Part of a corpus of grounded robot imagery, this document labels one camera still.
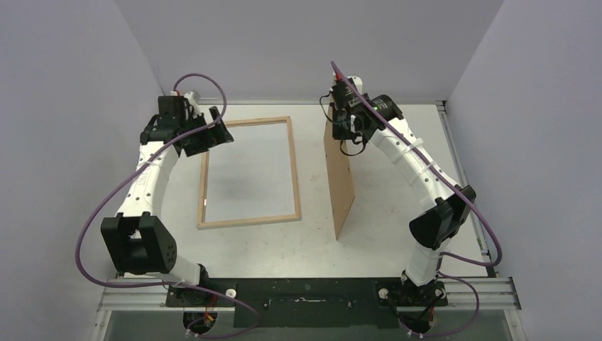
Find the brown cardboard backing board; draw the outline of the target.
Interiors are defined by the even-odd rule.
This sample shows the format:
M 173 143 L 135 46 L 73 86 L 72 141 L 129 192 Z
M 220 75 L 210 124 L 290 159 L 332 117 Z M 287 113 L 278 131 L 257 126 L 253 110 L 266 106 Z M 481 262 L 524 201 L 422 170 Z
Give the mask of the brown cardboard backing board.
M 341 151 L 346 147 L 333 137 L 334 125 L 326 121 L 324 128 L 324 155 L 333 219 L 335 240 L 339 240 L 346 219 L 356 198 L 349 157 Z

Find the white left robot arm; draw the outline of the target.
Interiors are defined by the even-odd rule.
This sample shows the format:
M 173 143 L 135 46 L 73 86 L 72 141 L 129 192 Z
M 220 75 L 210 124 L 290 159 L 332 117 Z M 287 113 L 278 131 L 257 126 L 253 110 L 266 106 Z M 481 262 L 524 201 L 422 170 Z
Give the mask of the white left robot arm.
M 234 139 L 209 108 L 206 118 L 195 91 L 158 97 L 158 113 L 141 132 L 136 170 L 114 217 L 102 220 L 101 234 L 116 270 L 185 285 L 184 296 L 196 306 L 212 296 L 205 269 L 179 255 L 177 242 L 162 222 L 163 199 L 179 157 L 195 156 Z

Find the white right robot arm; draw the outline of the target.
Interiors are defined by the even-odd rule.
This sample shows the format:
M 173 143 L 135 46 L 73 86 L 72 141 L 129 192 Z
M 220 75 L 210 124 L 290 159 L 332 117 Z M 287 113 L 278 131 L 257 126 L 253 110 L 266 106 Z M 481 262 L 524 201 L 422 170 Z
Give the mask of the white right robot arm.
M 414 239 L 410 260 L 402 272 L 403 299 L 412 305 L 429 296 L 437 277 L 440 254 L 465 223 L 476 199 L 474 189 L 461 187 L 428 154 L 403 111 L 386 94 L 371 98 L 359 90 L 359 81 L 337 75 L 329 90 L 331 137 L 339 152 L 349 156 L 346 145 L 379 148 L 397 168 L 417 197 L 421 215 L 411 220 Z

